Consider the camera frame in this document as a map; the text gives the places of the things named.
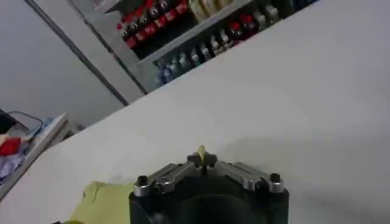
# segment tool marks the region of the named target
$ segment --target yellow cloth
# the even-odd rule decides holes
[[[92,182],[83,192],[83,199],[76,207],[71,220],[84,224],[129,224],[130,184],[106,184]]]

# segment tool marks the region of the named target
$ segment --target small yellow object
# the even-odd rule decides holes
[[[200,158],[202,159],[202,163],[203,163],[203,159],[205,158],[205,152],[206,152],[205,146],[204,145],[199,146],[197,152]]]

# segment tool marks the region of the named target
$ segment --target white wall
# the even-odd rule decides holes
[[[0,2],[0,108],[84,125],[123,105],[24,2]]]
[[[116,90],[132,103],[143,93],[103,47],[92,31],[79,18],[66,0],[34,0],[45,13],[72,39],[74,44],[100,70]]]

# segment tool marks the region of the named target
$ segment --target metal bracket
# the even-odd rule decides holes
[[[280,179],[279,174],[268,175],[241,162],[231,164],[218,161],[215,164],[215,169],[218,175],[232,178],[249,191],[255,191],[264,182],[268,184],[271,193],[282,193],[284,190],[284,182]]]
[[[134,195],[137,197],[148,196],[155,192],[165,194],[175,190],[175,184],[179,183],[185,176],[199,173],[193,162],[185,164],[168,164],[152,175],[140,176],[134,184]]]

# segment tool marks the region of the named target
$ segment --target metal shelf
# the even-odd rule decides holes
[[[193,27],[189,31],[183,33],[181,36],[177,37],[176,39],[172,40],[168,44],[164,45],[162,48],[159,50],[151,53],[149,56],[146,58],[142,59],[139,61],[136,66],[139,66],[142,63],[153,63],[153,61],[158,60],[165,54],[171,52],[175,48],[179,47],[186,41],[194,38],[196,35],[202,33],[205,29],[209,28],[210,26],[214,25],[218,21],[228,17],[230,14],[233,12],[237,11],[238,9],[244,7],[245,5],[248,5],[251,3],[253,0],[236,0],[233,1],[230,5],[224,7],[219,11],[217,14],[214,14],[207,18],[206,20],[202,21],[200,24],[197,26]]]

